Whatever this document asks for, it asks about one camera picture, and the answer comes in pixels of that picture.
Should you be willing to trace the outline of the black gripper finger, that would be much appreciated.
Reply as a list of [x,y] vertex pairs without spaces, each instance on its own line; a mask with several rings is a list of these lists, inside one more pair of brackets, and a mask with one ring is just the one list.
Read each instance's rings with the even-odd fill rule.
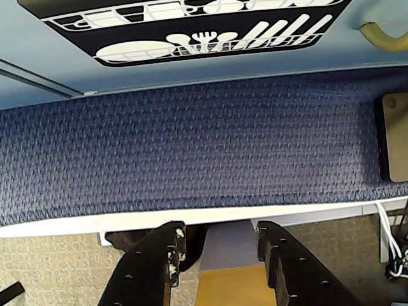
[[258,260],[277,305],[360,305],[361,302],[290,232],[272,221],[257,223]]
[[186,225],[170,221],[151,231],[119,260],[99,305],[171,304],[186,260]]

